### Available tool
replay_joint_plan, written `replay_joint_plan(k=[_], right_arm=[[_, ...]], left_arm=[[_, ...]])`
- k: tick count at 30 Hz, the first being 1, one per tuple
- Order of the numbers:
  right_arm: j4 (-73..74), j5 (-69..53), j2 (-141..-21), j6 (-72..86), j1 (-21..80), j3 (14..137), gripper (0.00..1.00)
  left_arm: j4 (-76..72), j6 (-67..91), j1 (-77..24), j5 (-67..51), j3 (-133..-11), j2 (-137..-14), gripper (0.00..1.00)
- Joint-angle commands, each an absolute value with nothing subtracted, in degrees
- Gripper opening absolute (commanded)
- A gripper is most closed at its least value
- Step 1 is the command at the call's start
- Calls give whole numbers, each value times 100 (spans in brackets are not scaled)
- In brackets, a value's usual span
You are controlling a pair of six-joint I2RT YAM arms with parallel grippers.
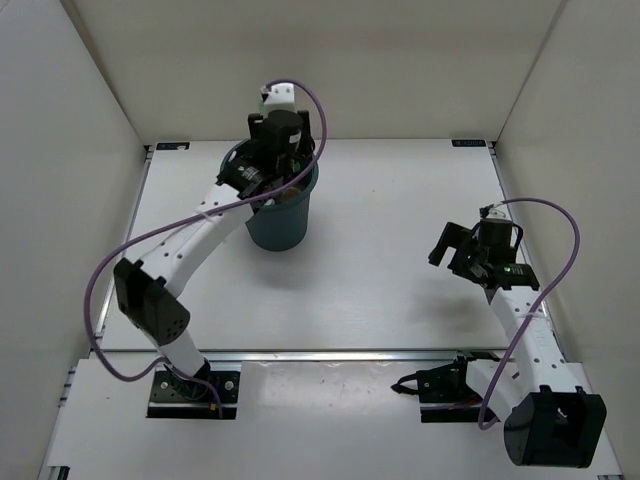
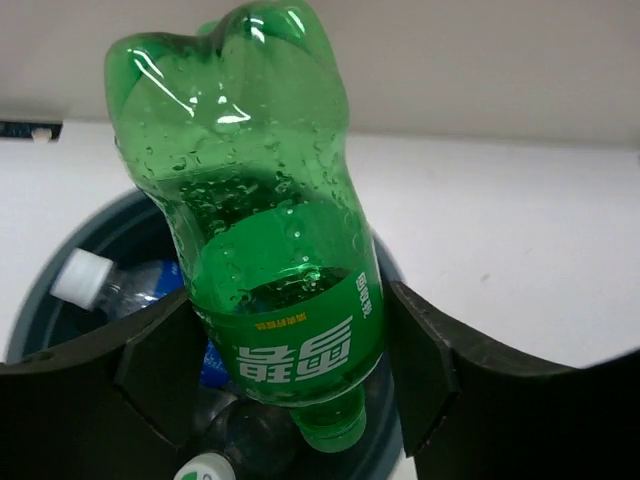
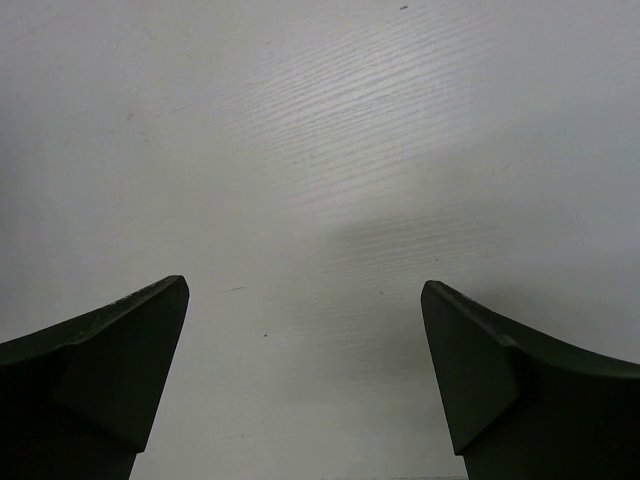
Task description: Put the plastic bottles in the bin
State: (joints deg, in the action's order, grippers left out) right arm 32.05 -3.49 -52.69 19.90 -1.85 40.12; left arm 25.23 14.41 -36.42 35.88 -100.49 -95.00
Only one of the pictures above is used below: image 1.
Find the orange juice bottle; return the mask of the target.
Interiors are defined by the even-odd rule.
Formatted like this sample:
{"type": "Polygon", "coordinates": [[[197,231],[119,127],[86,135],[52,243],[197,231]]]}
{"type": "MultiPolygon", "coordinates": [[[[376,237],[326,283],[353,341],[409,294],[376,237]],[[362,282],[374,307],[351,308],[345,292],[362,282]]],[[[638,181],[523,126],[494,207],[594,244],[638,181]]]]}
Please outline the orange juice bottle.
{"type": "Polygon", "coordinates": [[[304,189],[298,185],[287,188],[279,197],[280,203],[286,203],[299,197],[304,192],[304,189]]]}

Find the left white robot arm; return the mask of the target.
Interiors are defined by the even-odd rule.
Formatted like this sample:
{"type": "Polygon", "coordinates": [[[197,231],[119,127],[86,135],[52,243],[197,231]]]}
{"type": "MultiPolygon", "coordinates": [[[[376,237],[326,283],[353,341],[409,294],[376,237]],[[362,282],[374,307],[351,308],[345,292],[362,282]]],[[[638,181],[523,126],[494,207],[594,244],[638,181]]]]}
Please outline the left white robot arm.
{"type": "Polygon", "coordinates": [[[313,181],[315,143],[304,110],[277,108],[248,118],[250,136],[222,161],[192,220],[136,261],[115,265],[120,311],[162,355],[188,400],[206,395],[209,366],[188,332],[179,298],[194,273],[234,231],[262,213],[298,205],[313,181]]]}

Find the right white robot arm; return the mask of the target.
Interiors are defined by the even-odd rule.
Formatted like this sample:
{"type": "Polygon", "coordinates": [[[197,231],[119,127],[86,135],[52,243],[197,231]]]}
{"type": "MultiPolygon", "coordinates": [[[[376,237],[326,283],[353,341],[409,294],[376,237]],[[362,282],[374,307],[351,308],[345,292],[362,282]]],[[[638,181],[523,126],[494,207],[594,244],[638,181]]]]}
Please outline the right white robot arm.
{"type": "Polygon", "coordinates": [[[541,310],[540,284],[517,260],[523,230],[509,219],[483,218],[471,228],[449,222],[428,256],[480,286],[499,319],[516,371],[494,360],[473,360],[453,370],[449,387],[460,399],[477,396],[502,424],[505,449],[518,466],[587,468],[595,455],[606,406],[586,391],[567,365],[541,310]]]}

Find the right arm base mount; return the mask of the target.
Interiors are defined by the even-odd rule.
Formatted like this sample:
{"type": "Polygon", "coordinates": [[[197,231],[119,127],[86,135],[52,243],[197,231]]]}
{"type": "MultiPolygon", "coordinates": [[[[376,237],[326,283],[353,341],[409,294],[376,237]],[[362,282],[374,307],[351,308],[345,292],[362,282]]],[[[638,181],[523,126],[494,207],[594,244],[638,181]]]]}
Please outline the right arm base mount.
{"type": "Polygon", "coordinates": [[[463,351],[448,364],[400,377],[391,390],[418,398],[422,424],[475,423],[482,397],[467,385],[466,374],[469,364],[478,360],[497,362],[498,357],[493,353],[463,351]]]}

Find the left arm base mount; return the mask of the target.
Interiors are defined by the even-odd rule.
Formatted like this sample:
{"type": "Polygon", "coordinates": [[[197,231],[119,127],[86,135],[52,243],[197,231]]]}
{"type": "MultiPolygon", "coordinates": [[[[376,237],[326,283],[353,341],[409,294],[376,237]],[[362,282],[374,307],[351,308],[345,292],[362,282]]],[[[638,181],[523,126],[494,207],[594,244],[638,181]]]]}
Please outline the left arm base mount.
{"type": "Polygon", "coordinates": [[[216,390],[219,408],[211,390],[201,384],[183,381],[166,367],[153,375],[146,416],[151,419],[235,420],[241,371],[212,370],[207,382],[216,390]]]}

